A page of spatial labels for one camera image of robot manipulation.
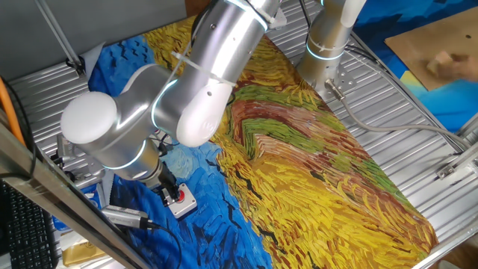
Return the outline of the person hand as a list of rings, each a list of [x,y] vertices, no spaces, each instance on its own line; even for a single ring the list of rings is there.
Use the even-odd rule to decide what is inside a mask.
[[[452,61],[440,68],[445,78],[477,82],[477,59],[470,55],[451,55]]]

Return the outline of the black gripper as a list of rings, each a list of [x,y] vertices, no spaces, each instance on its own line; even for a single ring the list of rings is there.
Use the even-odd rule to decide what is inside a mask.
[[[172,174],[165,162],[161,163],[161,172],[158,180],[161,183],[161,200],[164,207],[170,206],[173,202],[181,201],[181,191],[177,185],[176,177]]]

